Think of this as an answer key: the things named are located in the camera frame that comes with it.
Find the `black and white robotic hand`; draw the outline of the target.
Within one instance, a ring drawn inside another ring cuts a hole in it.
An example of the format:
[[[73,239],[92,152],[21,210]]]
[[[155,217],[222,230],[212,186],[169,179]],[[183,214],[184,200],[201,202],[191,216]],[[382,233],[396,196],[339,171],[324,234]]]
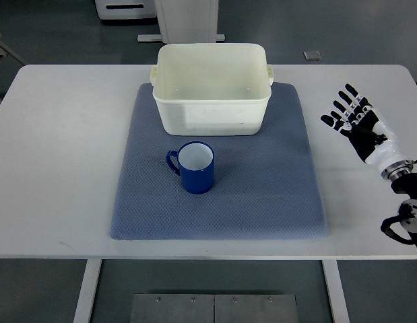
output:
[[[393,182],[410,174],[414,162],[399,150],[397,137],[379,110],[349,83],[338,96],[342,101],[333,101],[334,109],[321,120],[346,137],[358,157],[374,166],[385,180]]]

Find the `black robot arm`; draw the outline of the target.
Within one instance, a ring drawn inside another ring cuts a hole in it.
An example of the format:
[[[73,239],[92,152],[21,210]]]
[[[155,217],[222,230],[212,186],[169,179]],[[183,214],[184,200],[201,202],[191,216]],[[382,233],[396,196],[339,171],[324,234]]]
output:
[[[381,231],[389,238],[404,245],[413,245],[417,249],[417,173],[413,172],[416,160],[397,161],[387,166],[381,173],[383,179],[391,182],[391,189],[396,194],[406,194],[409,199],[403,201],[397,215],[383,220]],[[391,226],[400,224],[409,235],[403,238]]]

